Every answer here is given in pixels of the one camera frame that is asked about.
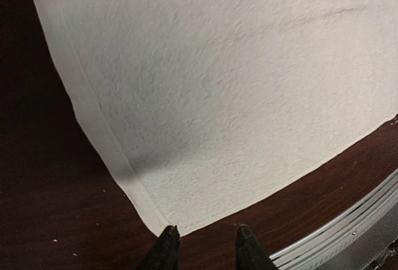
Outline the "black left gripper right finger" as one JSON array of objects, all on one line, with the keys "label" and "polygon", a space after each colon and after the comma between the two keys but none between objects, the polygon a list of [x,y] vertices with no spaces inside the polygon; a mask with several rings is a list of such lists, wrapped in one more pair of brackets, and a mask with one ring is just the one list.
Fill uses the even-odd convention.
[{"label": "black left gripper right finger", "polygon": [[247,225],[236,230],[235,253],[238,270],[278,270]]}]

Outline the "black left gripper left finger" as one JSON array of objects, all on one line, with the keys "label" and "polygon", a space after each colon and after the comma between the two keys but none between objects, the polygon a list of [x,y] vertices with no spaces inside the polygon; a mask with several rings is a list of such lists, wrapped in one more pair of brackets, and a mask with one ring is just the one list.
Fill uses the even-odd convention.
[{"label": "black left gripper left finger", "polygon": [[177,270],[180,233],[176,226],[166,226],[139,263],[138,270]]}]

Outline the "white towel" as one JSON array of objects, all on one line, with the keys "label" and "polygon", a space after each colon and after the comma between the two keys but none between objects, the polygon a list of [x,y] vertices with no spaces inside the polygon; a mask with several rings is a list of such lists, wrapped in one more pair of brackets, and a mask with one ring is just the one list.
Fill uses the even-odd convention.
[{"label": "white towel", "polygon": [[307,175],[397,114],[397,0],[34,0],[79,125],[155,235]]}]

